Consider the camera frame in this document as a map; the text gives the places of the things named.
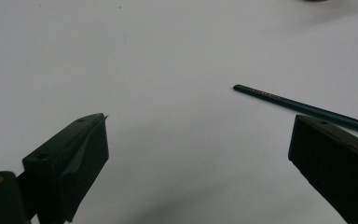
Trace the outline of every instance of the pencil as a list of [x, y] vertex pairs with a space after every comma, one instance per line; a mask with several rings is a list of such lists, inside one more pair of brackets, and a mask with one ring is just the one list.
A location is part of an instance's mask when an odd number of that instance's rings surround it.
[[336, 125], [349, 128], [358, 132], [358, 119], [353, 119], [312, 105], [305, 105], [300, 102], [292, 101], [281, 96], [277, 96], [264, 91], [258, 91], [242, 85], [235, 85], [233, 89], [235, 91], [240, 91], [242, 93], [254, 96], [258, 99], [268, 101], [275, 105], [281, 105], [297, 112], [310, 115], [315, 118], [324, 119]]

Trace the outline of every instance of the white table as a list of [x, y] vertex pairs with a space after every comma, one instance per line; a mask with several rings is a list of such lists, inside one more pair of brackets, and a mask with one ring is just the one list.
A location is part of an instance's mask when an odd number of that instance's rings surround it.
[[75, 224], [345, 223], [235, 84], [358, 119], [358, 0], [0, 1], [0, 171], [103, 112]]

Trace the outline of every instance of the white surface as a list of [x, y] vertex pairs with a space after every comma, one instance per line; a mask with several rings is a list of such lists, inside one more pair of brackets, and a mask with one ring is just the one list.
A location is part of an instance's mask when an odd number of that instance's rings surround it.
[[0, 1], [0, 171], [103, 112], [75, 224], [345, 223], [238, 83], [358, 119], [358, 1]]

